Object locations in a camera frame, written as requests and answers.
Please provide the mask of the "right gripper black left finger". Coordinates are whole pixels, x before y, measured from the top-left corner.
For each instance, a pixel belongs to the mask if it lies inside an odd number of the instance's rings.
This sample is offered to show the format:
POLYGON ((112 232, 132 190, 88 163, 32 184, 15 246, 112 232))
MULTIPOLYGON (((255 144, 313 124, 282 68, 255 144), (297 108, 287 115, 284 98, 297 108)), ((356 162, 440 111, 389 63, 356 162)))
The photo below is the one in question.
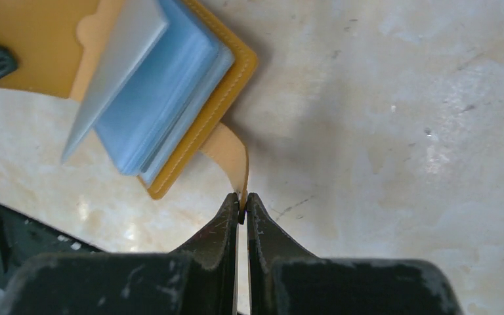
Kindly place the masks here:
POLYGON ((192 258, 182 314, 238 313, 239 211, 238 195, 228 194, 215 216, 173 251, 192 258))

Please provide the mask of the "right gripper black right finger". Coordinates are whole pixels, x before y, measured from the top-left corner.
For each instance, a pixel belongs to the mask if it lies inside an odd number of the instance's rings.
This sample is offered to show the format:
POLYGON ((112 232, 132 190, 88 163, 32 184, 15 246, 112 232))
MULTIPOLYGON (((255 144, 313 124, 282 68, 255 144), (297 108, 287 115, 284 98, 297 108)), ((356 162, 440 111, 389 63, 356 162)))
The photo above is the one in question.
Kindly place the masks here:
POLYGON ((274 263, 314 258, 268 214, 260 196, 250 193, 246 201, 249 261, 249 294, 252 314, 275 313, 274 263))

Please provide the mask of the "yellow leather card holder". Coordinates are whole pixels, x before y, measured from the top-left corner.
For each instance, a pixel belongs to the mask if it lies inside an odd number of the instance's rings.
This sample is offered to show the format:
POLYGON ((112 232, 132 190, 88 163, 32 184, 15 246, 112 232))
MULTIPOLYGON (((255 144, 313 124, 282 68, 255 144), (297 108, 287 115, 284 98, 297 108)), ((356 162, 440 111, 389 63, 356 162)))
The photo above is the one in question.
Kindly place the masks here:
POLYGON ((0 1, 0 46, 18 63, 0 88, 79 102, 63 160, 95 131, 158 200, 202 152, 245 204, 247 148, 221 119, 258 58, 199 1, 0 1))

